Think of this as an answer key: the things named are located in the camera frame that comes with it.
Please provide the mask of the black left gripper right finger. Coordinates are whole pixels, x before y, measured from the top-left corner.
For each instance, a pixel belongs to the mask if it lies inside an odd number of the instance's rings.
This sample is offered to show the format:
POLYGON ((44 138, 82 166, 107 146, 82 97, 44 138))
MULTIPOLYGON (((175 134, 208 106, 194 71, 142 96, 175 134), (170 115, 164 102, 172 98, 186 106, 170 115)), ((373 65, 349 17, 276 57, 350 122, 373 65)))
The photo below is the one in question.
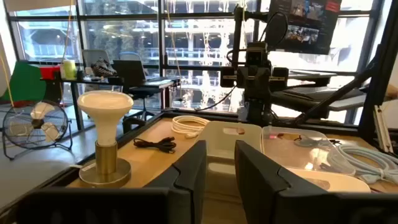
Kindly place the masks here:
POLYGON ((321 223, 326 191, 244 141, 234 149, 236 180, 248 223, 321 223))

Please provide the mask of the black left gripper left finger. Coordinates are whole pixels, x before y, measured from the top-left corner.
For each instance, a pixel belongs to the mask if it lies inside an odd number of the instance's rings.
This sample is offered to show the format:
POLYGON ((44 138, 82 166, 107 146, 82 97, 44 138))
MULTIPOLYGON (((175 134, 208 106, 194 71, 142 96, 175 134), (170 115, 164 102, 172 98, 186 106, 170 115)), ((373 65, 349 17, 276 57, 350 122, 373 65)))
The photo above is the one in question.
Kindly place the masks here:
POLYGON ((152 223, 201 223, 206 179, 206 141, 197 141, 146 187, 162 191, 150 204, 152 223))

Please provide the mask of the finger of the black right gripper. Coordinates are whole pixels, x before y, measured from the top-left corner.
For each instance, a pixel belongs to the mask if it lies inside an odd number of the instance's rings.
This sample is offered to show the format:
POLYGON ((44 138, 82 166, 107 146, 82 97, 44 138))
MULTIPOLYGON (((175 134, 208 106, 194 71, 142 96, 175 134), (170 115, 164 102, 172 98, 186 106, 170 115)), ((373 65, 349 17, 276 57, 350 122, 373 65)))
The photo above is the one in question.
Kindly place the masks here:
POLYGON ((259 106, 258 106, 258 99, 256 95, 253 94, 248 94, 248 110, 249 111, 258 111, 259 106))
POLYGON ((260 102, 262 104, 263 111, 271 110, 271 94, 270 93, 262 94, 260 97, 260 102))

